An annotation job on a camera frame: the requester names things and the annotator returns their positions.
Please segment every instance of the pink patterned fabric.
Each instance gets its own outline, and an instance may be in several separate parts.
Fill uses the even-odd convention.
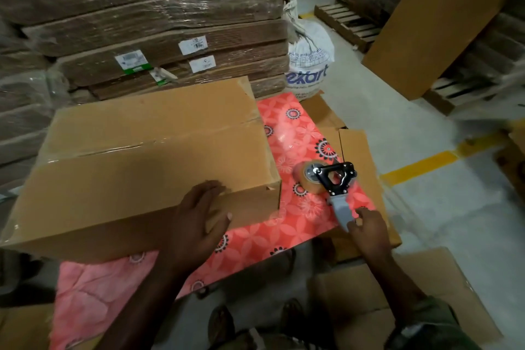
[[[269,220],[228,231],[213,255],[189,276],[178,297],[219,281],[254,263],[308,241],[337,225],[325,195],[305,191],[292,176],[295,165],[312,159],[328,163],[337,155],[292,93],[258,102],[266,136],[282,178],[280,209]],[[355,183],[349,205],[375,209]],[[104,332],[148,274],[157,252],[100,265],[60,266],[51,350]]]

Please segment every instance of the plastic bag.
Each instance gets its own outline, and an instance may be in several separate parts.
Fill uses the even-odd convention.
[[[286,90],[292,91],[301,101],[321,88],[330,64],[335,61],[335,49],[330,36],[319,23],[298,18],[296,0],[285,6],[285,19],[290,23],[290,70],[286,74]]]

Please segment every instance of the right hand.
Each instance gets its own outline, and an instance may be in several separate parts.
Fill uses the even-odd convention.
[[[386,262],[392,257],[389,232],[383,217],[377,210],[358,208],[355,210],[362,219],[362,224],[351,221],[346,226],[348,232],[363,255],[369,262]]]

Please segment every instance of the red floral pattern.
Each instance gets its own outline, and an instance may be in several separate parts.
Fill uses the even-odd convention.
[[[292,176],[293,167],[319,159],[324,138],[292,93],[258,102],[267,140],[282,178],[280,209],[269,220],[227,232],[216,252],[191,274],[178,297],[219,281],[274,254],[308,241],[337,225],[325,195],[305,192]],[[330,151],[332,163],[336,156]],[[348,202],[374,209],[358,183],[349,189]],[[60,266],[51,349],[64,350],[79,338],[104,332],[148,274],[157,252],[101,265],[63,262]]]

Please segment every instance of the left hand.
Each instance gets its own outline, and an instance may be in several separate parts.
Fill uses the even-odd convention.
[[[172,219],[167,241],[159,251],[157,267],[189,275],[212,255],[232,220],[231,213],[222,212],[206,233],[209,208],[224,190],[219,181],[205,181],[184,196]]]

